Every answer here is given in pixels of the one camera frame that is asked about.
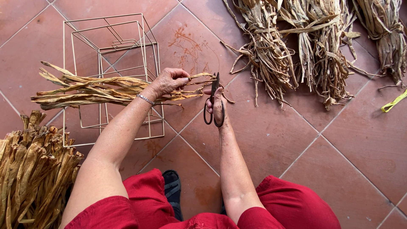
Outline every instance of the dried corn husk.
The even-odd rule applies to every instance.
[[[65,207],[66,190],[73,185],[83,155],[75,153],[69,133],[39,126],[39,110],[21,115],[24,131],[13,131],[0,140],[0,229],[57,229]]]
[[[235,7],[241,11],[243,18],[246,20],[246,26],[246,23],[239,24],[227,1],[223,1],[239,28],[243,30],[243,34],[248,34],[251,38],[250,43],[245,44],[238,50],[222,42],[240,54],[232,65],[230,72],[236,73],[250,66],[256,87],[256,106],[259,81],[265,83],[265,89],[272,99],[277,99],[281,106],[283,106],[283,103],[288,104],[283,98],[283,94],[286,92],[283,85],[285,88],[290,89],[298,87],[291,59],[294,50],[286,47],[286,44],[281,40],[280,33],[277,31],[276,8],[263,0],[239,0],[239,5],[235,5]],[[247,56],[249,63],[243,69],[234,71],[236,62],[242,56]]]
[[[369,38],[376,40],[377,52],[383,73],[392,75],[396,86],[403,84],[406,69],[406,39],[404,26],[398,20],[401,0],[352,0],[362,25],[367,29]]]
[[[144,88],[150,83],[141,79],[133,77],[111,77],[111,78],[92,78],[92,77],[79,77],[70,73],[66,69],[57,67],[48,62],[41,62],[42,64],[52,67],[63,75],[60,78],[55,77],[45,69],[40,68],[43,73],[40,73],[42,77],[53,82],[54,84],[63,86],[63,88],[57,90],[51,90],[46,92],[37,92],[37,96],[31,96],[32,102],[39,103],[41,109],[50,110],[55,108],[63,108],[71,106],[78,108],[80,105],[94,104],[94,103],[114,103],[126,106],[138,95]],[[158,98],[155,104],[158,105],[164,101],[177,101],[181,99],[188,99],[192,97],[202,96],[202,89],[204,86],[214,80],[216,77],[209,73],[200,73],[189,77],[190,79],[200,76],[210,76],[210,80],[202,82],[188,83],[188,85],[202,84],[201,87],[194,91],[173,91],[169,97]],[[58,94],[69,91],[80,91],[75,94]],[[164,105],[177,105],[175,103],[164,103]]]
[[[352,38],[360,33],[352,32],[352,23],[356,19],[354,10],[349,12],[344,0],[284,0],[281,18],[295,28],[280,33],[297,33],[301,70],[297,81],[305,81],[310,91],[324,97],[327,110],[341,99],[354,97],[345,91],[345,80],[353,72],[342,55],[339,46],[342,37],[348,37],[348,45],[356,59],[352,47]]]

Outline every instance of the yellow ribbon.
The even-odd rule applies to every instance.
[[[381,108],[382,111],[385,112],[385,113],[389,112],[389,110],[392,109],[394,107],[394,105],[396,105],[398,102],[400,102],[400,100],[404,99],[405,97],[407,97],[407,89],[403,94],[401,94],[399,97],[397,97],[393,102],[384,105]]]

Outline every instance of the black sandal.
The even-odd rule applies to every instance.
[[[225,208],[225,203],[223,202],[223,197],[222,197],[221,215],[227,216],[227,214],[226,214],[226,208]]]
[[[167,170],[162,173],[164,178],[164,193],[167,201],[174,209],[175,218],[183,221],[184,218],[181,212],[180,198],[181,198],[181,181],[179,175],[175,170]]]

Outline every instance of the hand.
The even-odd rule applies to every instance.
[[[211,94],[210,89],[204,90],[203,92],[206,95]],[[225,119],[223,121],[223,124],[225,125],[229,121],[228,111],[227,111],[228,102],[225,98],[223,98],[222,92],[223,92],[222,87],[220,87],[216,90],[215,95],[213,96],[214,103],[215,103],[214,106],[212,106],[212,102],[210,101],[210,99],[208,99],[206,101],[206,111],[209,112],[210,114],[213,114],[213,117],[215,118],[216,123],[220,124],[222,122],[222,103],[221,103],[221,101],[223,101],[223,106],[225,108]]]
[[[161,98],[174,90],[183,90],[191,81],[187,77],[189,74],[180,68],[165,68],[147,88],[154,91],[156,98]]]

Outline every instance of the skin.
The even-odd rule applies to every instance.
[[[228,216],[237,224],[240,215],[251,207],[262,207],[263,204],[257,196],[249,170],[236,142],[232,125],[230,124],[227,101],[222,97],[223,88],[218,88],[214,95],[214,105],[208,100],[206,111],[213,113],[217,123],[222,120],[222,104],[225,106],[225,120],[219,127],[219,144],[221,151],[221,188],[223,201]],[[204,90],[210,95],[211,90]]]
[[[182,69],[166,68],[140,95],[155,101],[175,89],[183,89],[189,74]],[[62,216],[64,228],[88,206],[109,196],[128,198],[119,166],[129,151],[152,104],[137,97],[102,131],[83,162]]]
[[[187,77],[189,74],[182,69],[166,68],[140,95],[155,101],[174,90],[182,90],[189,81]],[[222,88],[216,91],[214,106],[207,101],[207,111],[214,114],[217,123],[221,122],[222,91]],[[205,90],[204,93],[210,95],[210,90]],[[225,99],[223,104],[225,120],[219,127],[221,188],[228,216],[237,224],[245,210],[264,206],[257,196],[236,142]],[[99,200],[110,196],[128,198],[119,167],[150,108],[149,102],[137,97],[102,131],[79,170],[60,228],[64,228],[75,216]]]

